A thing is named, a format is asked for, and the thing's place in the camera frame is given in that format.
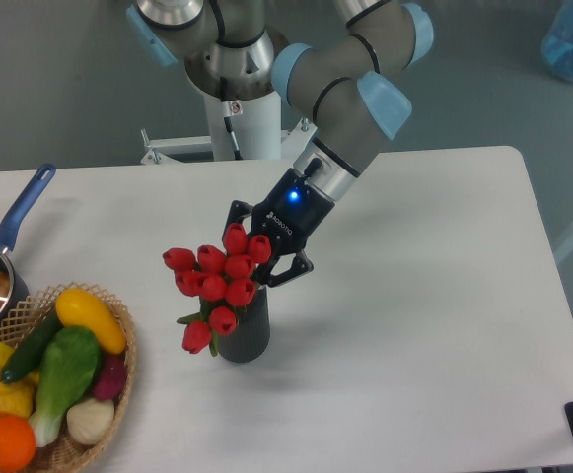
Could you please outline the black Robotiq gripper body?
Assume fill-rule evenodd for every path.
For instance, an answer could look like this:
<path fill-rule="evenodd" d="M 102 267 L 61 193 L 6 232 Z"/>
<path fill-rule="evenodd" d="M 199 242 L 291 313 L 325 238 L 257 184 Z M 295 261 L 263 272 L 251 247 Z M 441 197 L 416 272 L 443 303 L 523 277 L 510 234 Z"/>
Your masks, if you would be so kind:
<path fill-rule="evenodd" d="M 288 169 L 251 212 L 251 235 L 270 240 L 271 257 L 301 251 L 335 203 L 314 190 L 303 175 Z"/>

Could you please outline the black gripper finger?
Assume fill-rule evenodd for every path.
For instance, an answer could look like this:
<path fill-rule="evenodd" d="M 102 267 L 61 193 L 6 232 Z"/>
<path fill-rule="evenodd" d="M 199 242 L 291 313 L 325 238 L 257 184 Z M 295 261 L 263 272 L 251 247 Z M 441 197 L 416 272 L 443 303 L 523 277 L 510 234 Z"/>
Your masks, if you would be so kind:
<path fill-rule="evenodd" d="M 256 271 L 257 281 L 263 286 L 279 287 L 314 270 L 314 264 L 304 250 L 291 254 L 291 257 L 290 267 L 279 274 L 274 274 L 273 270 L 283 256 L 273 256 L 267 263 L 260 264 Z"/>
<path fill-rule="evenodd" d="M 242 200 L 233 200 L 229 208 L 225 227 L 222 233 L 222 239 L 225 239 L 228 228 L 232 224 L 242 224 L 245 219 L 250 218 L 252 216 L 253 208 L 254 206 L 248 202 Z"/>

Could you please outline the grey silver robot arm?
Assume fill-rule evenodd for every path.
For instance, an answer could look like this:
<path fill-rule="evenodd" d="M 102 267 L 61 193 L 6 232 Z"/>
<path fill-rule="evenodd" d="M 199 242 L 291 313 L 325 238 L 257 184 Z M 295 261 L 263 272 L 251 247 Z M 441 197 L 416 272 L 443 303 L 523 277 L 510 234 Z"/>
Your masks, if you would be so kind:
<path fill-rule="evenodd" d="M 316 50 L 272 29 L 261 1 L 134 1 L 127 19 L 163 65 L 180 63 L 203 96 L 218 161 L 276 159 L 286 145 L 279 107 L 312 125 L 299 157 L 256 205 L 236 201 L 230 222 L 249 221 L 272 253 L 258 282 L 282 285 L 312 270 L 310 235 L 411 113 L 393 74 L 420 60 L 434 31 L 417 5 L 339 1 L 348 34 Z"/>

